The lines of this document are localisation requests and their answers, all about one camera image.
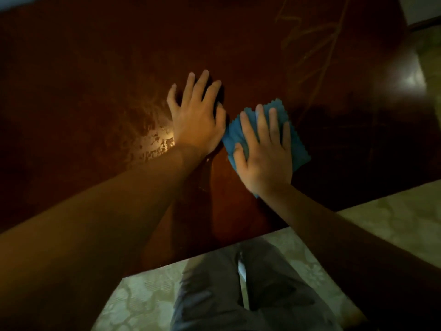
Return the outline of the person's left hand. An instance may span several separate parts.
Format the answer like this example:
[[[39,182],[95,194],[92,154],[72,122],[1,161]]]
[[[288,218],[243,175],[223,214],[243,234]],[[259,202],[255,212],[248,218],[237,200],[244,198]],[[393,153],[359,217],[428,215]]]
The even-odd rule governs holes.
[[[218,94],[222,82],[216,80],[207,85],[201,102],[191,102],[191,93],[198,79],[190,72],[182,94],[179,110],[172,115],[175,147],[189,148],[202,159],[212,153],[220,143],[223,135],[216,131],[216,105],[222,103]]]

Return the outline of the person's right hand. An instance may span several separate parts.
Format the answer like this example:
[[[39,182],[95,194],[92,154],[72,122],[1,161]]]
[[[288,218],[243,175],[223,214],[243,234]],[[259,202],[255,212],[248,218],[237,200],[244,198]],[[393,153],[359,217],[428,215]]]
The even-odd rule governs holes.
[[[238,173],[246,189],[263,201],[289,188],[293,175],[291,149],[283,149],[282,133],[275,108],[267,120],[271,142],[259,142],[245,112],[240,113],[241,128],[248,146],[248,173]]]

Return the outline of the blue microfibre cleaning cloth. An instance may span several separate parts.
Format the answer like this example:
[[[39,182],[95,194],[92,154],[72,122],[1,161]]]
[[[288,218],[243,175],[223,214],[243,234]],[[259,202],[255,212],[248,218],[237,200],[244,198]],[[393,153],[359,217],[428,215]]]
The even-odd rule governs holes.
[[[298,170],[300,167],[302,167],[304,164],[308,163],[311,160],[311,156],[308,154],[305,146],[303,145],[302,141],[300,140],[297,132],[295,131],[295,128],[293,127],[290,118],[288,116],[287,111],[284,108],[284,105],[280,99],[275,99],[271,101],[270,103],[267,103],[263,105],[266,119],[269,120],[269,110],[271,108],[275,108],[277,110],[278,115],[278,124],[280,128],[280,132],[282,133],[282,128],[285,122],[290,122],[290,129],[291,129],[291,157],[292,157],[292,169],[293,173]],[[254,129],[255,133],[257,133],[257,123],[256,123],[256,114],[255,110],[252,110],[251,108],[245,108],[243,111],[247,114],[251,126]],[[235,161],[233,157],[235,144],[240,143],[243,146],[244,153],[246,159],[248,158],[248,146],[246,144],[246,140],[241,128],[240,123],[240,114],[232,121],[230,124],[226,127],[225,133],[222,138],[223,145],[228,153],[229,161],[233,167],[233,169],[236,172],[236,166]]]

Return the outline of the person's left forearm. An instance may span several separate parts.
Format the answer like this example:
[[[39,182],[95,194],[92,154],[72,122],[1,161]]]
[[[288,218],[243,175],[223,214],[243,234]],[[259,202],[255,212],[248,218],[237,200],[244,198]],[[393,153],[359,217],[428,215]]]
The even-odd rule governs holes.
[[[211,151],[175,144],[0,234],[0,331],[90,331]]]

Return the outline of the person's right forearm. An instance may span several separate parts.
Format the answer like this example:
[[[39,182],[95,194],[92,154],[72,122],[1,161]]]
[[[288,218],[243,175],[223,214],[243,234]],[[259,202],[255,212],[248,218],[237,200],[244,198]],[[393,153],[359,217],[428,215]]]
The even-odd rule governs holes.
[[[440,268],[360,228],[290,184],[273,184],[256,194],[380,331],[441,331]]]

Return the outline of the grey trousers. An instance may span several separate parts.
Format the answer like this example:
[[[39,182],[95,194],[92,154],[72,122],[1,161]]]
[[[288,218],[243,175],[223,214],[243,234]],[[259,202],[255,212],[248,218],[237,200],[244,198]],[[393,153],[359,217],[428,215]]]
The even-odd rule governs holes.
[[[191,258],[170,331],[342,331],[277,247],[258,237]]]

